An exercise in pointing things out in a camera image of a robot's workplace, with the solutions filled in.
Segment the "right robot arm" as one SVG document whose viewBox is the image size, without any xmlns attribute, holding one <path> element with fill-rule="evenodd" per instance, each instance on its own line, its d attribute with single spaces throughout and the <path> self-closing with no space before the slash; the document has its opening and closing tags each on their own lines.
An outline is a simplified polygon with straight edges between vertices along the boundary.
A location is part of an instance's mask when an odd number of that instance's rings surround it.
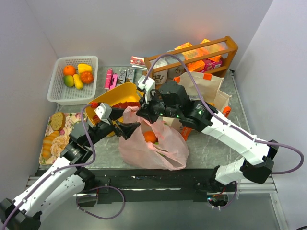
<svg viewBox="0 0 307 230">
<path fill-rule="evenodd" d="M 247 132 L 228 120 L 221 112 L 201 100 L 191 100 L 182 85 L 169 81 L 160 90 L 148 79 L 138 83 L 144 92 L 137 116 L 155 123 L 159 117 L 176 118 L 188 128 L 209 135 L 241 155 L 241 159 L 226 166 L 216 166 L 212 178 L 227 185 L 248 179 L 263 184 L 272 172 L 277 148 L 259 144 L 257 137 L 248 138 Z"/>
</svg>

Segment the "orange toy tangerine bottom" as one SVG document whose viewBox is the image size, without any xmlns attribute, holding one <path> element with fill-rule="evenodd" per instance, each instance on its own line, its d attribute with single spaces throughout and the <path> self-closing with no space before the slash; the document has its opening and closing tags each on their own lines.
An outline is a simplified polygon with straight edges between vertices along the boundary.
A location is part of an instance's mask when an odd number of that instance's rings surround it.
<svg viewBox="0 0 307 230">
<path fill-rule="evenodd" d="M 158 138 L 156 137 L 153 131 L 147 131 L 143 133 L 144 139 L 146 142 L 156 143 L 158 142 Z"/>
</svg>

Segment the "floral canvas tote bag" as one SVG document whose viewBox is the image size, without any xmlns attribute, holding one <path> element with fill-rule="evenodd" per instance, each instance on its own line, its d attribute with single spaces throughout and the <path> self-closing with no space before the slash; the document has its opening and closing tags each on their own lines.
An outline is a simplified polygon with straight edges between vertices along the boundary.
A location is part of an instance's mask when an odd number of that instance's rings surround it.
<svg viewBox="0 0 307 230">
<path fill-rule="evenodd" d="M 214 103 L 215 108 L 220 111 L 225 117 L 228 117 L 231 113 L 231 107 L 229 106 L 230 95 L 220 90 L 220 87 L 224 81 L 223 78 L 214 76 L 210 73 L 191 72 L 191 75 L 201 92 L 205 102 Z M 179 85 L 184 86 L 187 95 L 191 100 L 198 100 L 200 97 L 189 77 L 185 72 L 180 76 L 174 77 L 173 81 Z M 182 125 L 178 119 L 164 117 L 163 120 L 172 128 L 181 133 L 184 140 L 188 140 L 189 134 L 192 128 L 188 128 Z"/>
</svg>

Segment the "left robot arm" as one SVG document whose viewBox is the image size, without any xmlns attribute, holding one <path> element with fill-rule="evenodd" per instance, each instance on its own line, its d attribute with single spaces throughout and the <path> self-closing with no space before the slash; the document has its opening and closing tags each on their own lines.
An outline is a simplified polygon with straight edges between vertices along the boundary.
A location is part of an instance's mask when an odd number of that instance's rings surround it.
<svg viewBox="0 0 307 230">
<path fill-rule="evenodd" d="M 121 123 L 122 109 L 101 104 L 95 110 L 100 122 L 91 127 L 82 120 L 73 125 L 70 141 L 53 165 L 13 200 L 0 204 L 3 229 L 37 230 L 46 217 L 74 194 L 92 189 L 95 175 L 86 168 L 95 158 L 94 144 L 111 132 L 128 139 L 139 122 Z"/>
</svg>

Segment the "pink plastic grocery bag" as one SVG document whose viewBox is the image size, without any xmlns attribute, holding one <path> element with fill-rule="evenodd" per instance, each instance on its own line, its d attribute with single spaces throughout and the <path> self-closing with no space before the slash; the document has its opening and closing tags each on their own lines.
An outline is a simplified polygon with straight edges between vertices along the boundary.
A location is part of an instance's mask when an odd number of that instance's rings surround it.
<svg viewBox="0 0 307 230">
<path fill-rule="evenodd" d="M 142 122 L 142 133 L 153 131 L 159 145 L 145 140 L 125 140 L 120 137 L 118 149 L 123 161 L 145 169 L 184 169 L 189 149 L 182 135 L 160 118 L 153 124 L 144 118 L 138 118 Z"/>
</svg>

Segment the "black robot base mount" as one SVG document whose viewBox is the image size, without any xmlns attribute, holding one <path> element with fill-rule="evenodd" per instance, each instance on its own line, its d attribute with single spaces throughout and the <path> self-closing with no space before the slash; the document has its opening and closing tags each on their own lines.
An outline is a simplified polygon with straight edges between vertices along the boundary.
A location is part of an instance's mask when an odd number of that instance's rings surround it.
<svg viewBox="0 0 307 230">
<path fill-rule="evenodd" d="M 149 169 L 91 169 L 85 194 L 94 194 L 99 204 L 113 202 L 185 201 L 207 202 L 208 193 L 235 191 L 231 182 L 213 181 L 213 169 L 178 171 Z"/>
</svg>

